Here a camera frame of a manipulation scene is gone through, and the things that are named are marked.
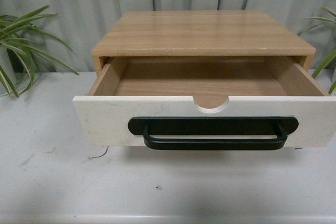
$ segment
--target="spider plant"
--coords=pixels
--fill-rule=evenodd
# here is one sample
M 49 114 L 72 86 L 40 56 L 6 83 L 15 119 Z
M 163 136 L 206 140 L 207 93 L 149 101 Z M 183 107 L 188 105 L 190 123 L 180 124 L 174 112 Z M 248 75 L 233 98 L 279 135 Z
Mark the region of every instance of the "spider plant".
M 38 62 L 38 58 L 47 61 L 54 66 L 55 69 L 57 69 L 56 63 L 58 63 L 75 74 L 78 74 L 67 64 L 53 57 L 48 52 L 37 48 L 35 46 L 37 44 L 35 40 L 25 37 L 26 34 L 35 35 L 35 38 L 38 36 L 46 36 L 58 41 L 72 50 L 61 39 L 38 28 L 32 23 L 38 19 L 50 18 L 57 15 L 55 13 L 41 14 L 41 12 L 48 7 L 48 5 L 43 6 L 21 17 L 11 15 L 0 16 L 0 47 L 11 50 L 23 66 L 23 74 L 20 81 L 18 83 L 12 83 L 4 68 L 0 65 L 0 82 L 9 96 L 14 94 L 16 97 L 19 97 L 19 95 L 32 87 L 35 80 L 35 72 L 38 71 L 40 73 L 40 63 Z M 29 79 L 29 83 L 21 92 L 18 92 L 19 85 L 21 85 L 26 79 Z
M 321 26 L 323 25 L 323 23 L 330 23 L 332 25 L 336 25 L 336 12 L 334 12 L 333 10 L 327 8 L 327 7 L 322 7 L 322 9 L 327 12 L 329 15 L 332 15 L 333 18 L 325 18 L 325 17 L 309 17 L 306 19 L 313 19 L 313 20 L 317 20 L 319 22 L 322 22 L 322 24 L 318 24 L 318 25 L 314 25 L 310 28 L 308 28 L 307 30 L 305 30 L 304 32 L 311 30 L 315 27 Z M 330 65 L 331 63 L 334 62 L 334 59 L 336 59 L 336 49 L 334 51 L 332 51 L 331 53 L 329 53 L 325 59 L 323 61 L 321 61 L 320 64 L 318 64 L 318 66 L 315 68 L 315 71 L 312 74 L 313 78 L 316 78 L 317 75 L 321 72 L 321 70 L 325 67 L 327 67 L 328 65 Z M 333 92 L 333 90 L 336 88 L 336 81 L 331 85 L 328 93 L 331 94 Z

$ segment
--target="white table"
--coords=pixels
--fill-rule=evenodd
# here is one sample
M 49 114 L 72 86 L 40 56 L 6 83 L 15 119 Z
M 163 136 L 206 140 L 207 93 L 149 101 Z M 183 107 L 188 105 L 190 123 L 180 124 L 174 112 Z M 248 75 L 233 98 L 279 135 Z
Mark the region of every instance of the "white table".
M 110 147 L 89 159 L 105 147 L 88 144 L 71 100 L 95 78 L 47 73 L 0 98 L 0 223 L 336 222 L 335 136 L 326 148 Z

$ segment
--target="black handle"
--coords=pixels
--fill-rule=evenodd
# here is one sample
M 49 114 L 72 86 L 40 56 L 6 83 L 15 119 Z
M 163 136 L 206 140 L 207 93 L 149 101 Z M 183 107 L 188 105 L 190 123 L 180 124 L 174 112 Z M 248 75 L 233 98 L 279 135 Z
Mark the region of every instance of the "black handle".
M 129 130 L 155 150 L 277 150 L 298 127 L 293 117 L 132 118 Z M 153 135 L 276 135 L 276 138 L 154 138 Z

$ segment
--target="drawer front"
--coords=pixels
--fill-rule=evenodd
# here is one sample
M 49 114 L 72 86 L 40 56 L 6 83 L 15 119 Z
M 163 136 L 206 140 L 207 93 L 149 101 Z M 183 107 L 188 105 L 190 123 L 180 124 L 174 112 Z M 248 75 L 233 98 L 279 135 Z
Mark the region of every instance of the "drawer front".
M 94 145 L 145 146 L 143 136 L 128 129 L 132 118 L 293 116 L 298 128 L 285 147 L 324 147 L 336 131 L 336 97 L 231 96 L 213 109 L 198 106 L 187 96 L 75 97 L 80 122 Z

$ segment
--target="wooden box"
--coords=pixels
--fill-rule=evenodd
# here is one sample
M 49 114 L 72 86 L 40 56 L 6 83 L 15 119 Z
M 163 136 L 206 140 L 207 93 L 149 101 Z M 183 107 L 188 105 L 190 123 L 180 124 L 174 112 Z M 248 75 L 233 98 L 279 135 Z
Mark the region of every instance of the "wooden box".
M 95 145 L 326 146 L 336 97 L 307 73 L 314 53 L 257 10 L 126 13 L 92 50 L 97 80 L 73 103 Z

